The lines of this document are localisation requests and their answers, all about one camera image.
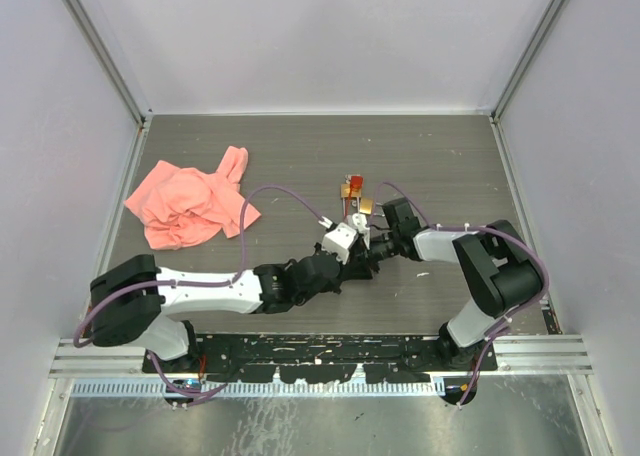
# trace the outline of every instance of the white connector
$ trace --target white connector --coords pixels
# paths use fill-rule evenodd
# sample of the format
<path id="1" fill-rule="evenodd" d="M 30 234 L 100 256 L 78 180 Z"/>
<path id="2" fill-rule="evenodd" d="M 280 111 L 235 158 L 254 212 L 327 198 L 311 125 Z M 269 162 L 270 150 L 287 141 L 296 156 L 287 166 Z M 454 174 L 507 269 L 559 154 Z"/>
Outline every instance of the white connector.
<path id="1" fill-rule="evenodd" d="M 358 231 L 351 226 L 340 223 L 332 231 L 322 238 L 322 249 L 336 255 L 336 259 L 342 264 L 349 261 L 349 250 L 358 238 Z"/>
<path id="2" fill-rule="evenodd" d="M 367 225 L 367 217 L 362 213 L 356 213 L 349 216 L 347 219 L 349 226 L 358 231 L 358 233 L 362 234 L 364 238 L 364 244 L 367 249 L 369 249 L 369 244 L 371 240 L 371 230 Z"/>
<path id="3" fill-rule="evenodd" d="M 329 229 L 331 226 L 333 226 L 333 221 L 331 221 L 326 216 L 323 216 L 322 219 L 318 221 L 318 224 L 320 226 L 324 226 L 325 228 Z"/>

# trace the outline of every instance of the small orange object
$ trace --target small orange object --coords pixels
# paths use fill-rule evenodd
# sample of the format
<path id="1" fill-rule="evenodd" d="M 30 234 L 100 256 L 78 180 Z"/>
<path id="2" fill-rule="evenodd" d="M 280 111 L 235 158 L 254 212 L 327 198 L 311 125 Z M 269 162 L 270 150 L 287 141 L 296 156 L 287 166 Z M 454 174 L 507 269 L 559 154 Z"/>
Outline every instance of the small orange object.
<path id="1" fill-rule="evenodd" d="M 349 181 L 349 195 L 347 196 L 347 203 L 344 205 L 344 220 L 347 219 L 347 213 L 349 212 L 349 203 L 351 202 L 351 196 L 355 191 L 358 192 L 356 197 L 360 197 L 362 194 L 362 185 L 364 184 L 364 178 L 362 176 L 354 175 L 351 176 L 351 181 Z"/>
<path id="2" fill-rule="evenodd" d="M 200 371 L 198 371 L 198 379 L 200 381 L 202 381 L 202 379 L 204 378 L 204 372 L 207 369 L 207 355 L 203 354 L 202 357 L 200 357 Z"/>

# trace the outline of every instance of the metal frame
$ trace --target metal frame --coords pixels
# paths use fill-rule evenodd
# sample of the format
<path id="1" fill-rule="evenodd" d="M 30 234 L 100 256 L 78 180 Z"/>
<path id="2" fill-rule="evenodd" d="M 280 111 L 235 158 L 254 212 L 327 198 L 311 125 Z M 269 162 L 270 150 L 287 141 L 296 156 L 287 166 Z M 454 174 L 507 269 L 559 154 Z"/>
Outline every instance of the metal frame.
<path id="1" fill-rule="evenodd" d="M 557 21 L 560 13 L 565 8 L 568 2 L 569 0 L 551 0 L 549 2 L 549 5 L 542 15 L 542 19 L 538 23 L 538 26 L 533 32 L 533 36 L 529 40 L 527 48 L 524 50 L 524 53 L 520 57 L 518 64 L 516 64 L 516 67 L 513 70 L 513 73 L 511 73 L 511 77 L 509 78 L 509 82 L 505 86 L 502 95 L 498 99 L 496 109 L 491 113 L 491 117 L 494 121 L 500 122 L 500 119 L 504 115 L 504 112 L 511 102 L 513 95 L 515 94 L 518 87 L 520 86 L 520 83 L 527 74 L 527 71 L 529 70 L 529 67 L 533 63 L 535 57 L 540 52 L 540 49 L 542 48 L 547 37 L 549 36 L 549 34 L 551 34 L 555 22 Z"/>
<path id="2" fill-rule="evenodd" d="M 85 36 L 87 43 L 93 50 L 96 58 L 98 58 L 98 61 L 107 73 L 107 76 L 113 83 L 116 91 L 122 98 L 122 101 L 129 110 L 129 113 L 131 113 L 131 116 L 139 125 L 144 124 L 145 120 L 147 119 L 147 117 L 145 116 L 147 112 L 146 109 L 138 107 L 135 98 L 129 90 L 127 82 L 123 78 L 122 73 L 118 69 L 111 54 L 109 53 L 109 50 L 104 44 L 104 40 L 91 21 L 91 18 L 89 17 L 89 14 L 87 13 L 84 5 L 80 0 L 63 1 L 69 8 L 69 12 L 76 20 L 80 32 Z"/>
<path id="3" fill-rule="evenodd" d="M 236 111 L 208 112 L 206 116 L 491 116 L 492 109 L 430 109 L 426 111 L 383 109 L 383 110 L 352 110 L 352 111 Z"/>
<path id="4" fill-rule="evenodd" d="M 423 339 L 437 339 L 437 336 Z M 498 369 L 483 376 L 593 374 L 582 338 L 577 335 L 503 336 L 493 344 Z M 142 372 L 145 350 L 136 347 L 77 349 L 70 339 L 60 341 L 50 378 L 134 378 L 158 380 Z M 467 371 L 427 371 L 432 377 L 464 377 Z M 177 379 L 197 378 L 194 373 L 168 374 Z"/>
<path id="5" fill-rule="evenodd" d="M 118 70 L 113 58 L 109 54 L 104 41 L 95 25 L 91 22 L 84 6 L 79 0 L 64 0 L 68 5 L 73 17 L 76 19 L 80 30 L 85 35 L 89 45 L 95 52 L 98 60 L 104 67 L 118 94 L 123 99 L 132 117 L 140 124 L 138 137 L 132 145 L 129 154 L 128 164 L 124 172 L 118 203 L 109 220 L 109 229 L 103 241 L 103 247 L 96 264 L 96 274 L 106 270 L 110 258 L 111 250 L 115 241 L 115 236 L 119 226 L 123 211 L 122 201 L 129 193 L 133 177 L 135 175 L 144 141 L 149 130 L 150 120 L 145 116 L 145 111 L 141 110 L 135 102 L 127 83 Z M 502 158 L 509 186 L 511 188 L 516 212 L 520 219 L 523 236 L 525 240 L 535 248 L 534 231 L 527 218 L 527 208 L 525 201 L 519 193 L 519 184 L 516 173 L 513 169 L 510 152 L 505 141 L 500 120 L 504 115 L 511 99 L 523 81 L 528 69 L 532 65 L 536 55 L 540 52 L 544 41 L 553 29 L 561 10 L 568 0 L 551 0 L 547 6 L 540 23 L 538 24 L 531 41 L 518 61 L 508 84 L 506 85 L 494 111 L 490 113 L 491 124 L 496 136 L 496 142 Z M 408 114 L 404 112 L 389 114 Z M 486 111 L 464 112 L 464 114 L 487 114 Z M 575 404 L 587 437 L 589 447 L 594 455 L 611 453 L 611 446 L 607 439 L 604 426 L 600 418 L 600 410 L 596 406 L 589 381 L 593 374 L 593 369 L 580 336 L 573 335 L 545 335 L 545 336 L 508 336 L 499 338 L 494 342 L 496 359 L 499 364 L 497 371 L 483 372 L 483 375 L 546 375 L 546 374 L 567 374 Z M 96 386 L 92 386 L 90 378 L 100 378 L 111 388 L 110 394 L 123 394 L 124 386 L 118 385 L 118 381 L 125 381 L 127 384 L 134 383 L 144 388 L 143 392 L 151 392 L 157 396 L 162 386 L 158 382 L 157 375 L 144 375 L 141 373 L 141 362 L 144 351 L 136 348 L 85 348 L 76 353 L 76 349 L 70 347 L 69 341 L 61 341 L 56 353 L 55 360 L 51 367 L 49 382 L 49 402 L 45 409 L 43 421 L 40 425 L 36 442 L 34 445 L 34 455 L 50 455 L 55 450 L 64 415 L 68 407 L 72 394 L 77 394 L 82 389 L 84 397 L 86 391 L 93 391 Z M 434 382 L 446 376 L 468 375 L 466 372 L 433 372 L 430 373 Z M 192 374 L 173 374 L 172 377 L 189 377 Z M 245 390 L 241 388 L 243 383 L 234 383 L 233 390 L 246 397 Z M 269 390 L 276 386 L 268 385 Z M 299 385 L 294 388 L 295 394 L 314 393 L 312 390 L 305 390 Z M 405 391 L 433 391 L 434 387 L 422 388 L 411 387 L 402 388 Z M 374 388 L 378 392 L 390 394 L 396 389 Z"/>
<path id="6" fill-rule="evenodd" d="M 127 158 L 127 165 L 122 179 L 120 180 L 119 190 L 116 196 L 117 199 L 115 200 L 116 204 L 113 212 L 109 216 L 107 231 L 103 238 L 100 253 L 98 254 L 96 266 L 94 268 L 94 274 L 96 276 L 106 271 L 109 265 L 111 251 L 113 250 L 116 234 L 120 225 L 120 218 L 122 217 L 122 212 L 124 210 L 123 201 L 131 191 L 133 178 L 138 169 L 138 164 L 140 163 L 140 157 L 142 156 L 142 150 L 144 148 L 144 143 L 147 139 L 150 126 L 151 118 L 146 118 L 133 138 Z M 83 315 L 86 314 L 88 305 L 89 298 L 87 298 L 85 303 L 84 311 L 82 313 Z M 73 378 L 50 378 L 48 392 L 49 398 L 46 403 L 42 422 L 40 423 L 38 433 L 36 434 L 34 441 L 34 456 L 53 454 L 60 436 L 64 415 L 67 410 L 67 406 L 69 405 L 69 395 L 71 394 L 73 386 Z"/>

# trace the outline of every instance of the wood grain surface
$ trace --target wood grain surface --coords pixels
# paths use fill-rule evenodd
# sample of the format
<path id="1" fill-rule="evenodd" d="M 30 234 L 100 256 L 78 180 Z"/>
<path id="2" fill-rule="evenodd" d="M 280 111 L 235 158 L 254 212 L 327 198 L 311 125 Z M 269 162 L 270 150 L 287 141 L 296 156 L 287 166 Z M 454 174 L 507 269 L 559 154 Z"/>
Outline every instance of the wood grain surface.
<path id="1" fill-rule="evenodd" d="M 340 218 L 345 174 L 364 176 L 372 197 L 383 180 L 398 184 L 432 222 L 516 222 L 489 119 L 484 116 L 156 116 L 134 187 L 163 159 L 214 172 L 229 145 L 249 150 L 242 193 L 265 183 L 287 186 L 329 218 Z M 381 200 L 398 195 L 383 191 Z M 284 193 L 256 196 L 262 217 L 247 230 L 248 264 L 281 263 L 313 252 L 323 230 Z M 111 257 L 115 266 L 152 252 L 158 265 L 230 272 L 240 262 L 239 239 L 220 233 L 177 251 L 151 251 L 140 221 L 125 210 Z M 351 281 L 342 294 L 319 294 L 278 315 L 185 313 L 199 332 L 434 334 L 469 299 L 460 269 L 444 263 L 385 261 L 373 281 Z M 515 332 L 546 333 L 540 310 L 514 321 Z"/>

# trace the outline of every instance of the black mounting plate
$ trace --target black mounting plate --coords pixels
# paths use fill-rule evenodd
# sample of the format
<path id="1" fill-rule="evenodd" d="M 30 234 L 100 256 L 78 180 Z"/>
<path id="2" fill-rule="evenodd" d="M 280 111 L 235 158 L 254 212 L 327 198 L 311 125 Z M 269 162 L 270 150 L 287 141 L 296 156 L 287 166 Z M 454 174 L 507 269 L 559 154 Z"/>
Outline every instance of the black mounting plate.
<path id="1" fill-rule="evenodd" d="M 444 365 L 432 336 L 200 334 L 197 341 L 206 356 L 207 380 L 215 382 L 271 382 L 276 368 L 285 383 L 300 378 L 310 384 L 348 381 L 358 364 L 371 384 L 427 382 L 425 371 L 471 369 Z M 483 371 L 497 369 L 493 351 L 490 354 L 482 362 Z M 166 373 L 197 373 L 200 361 L 188 370 L 164 361 L 161 367 Z M 142 371 L 155 373 L 147 358 Z"/>

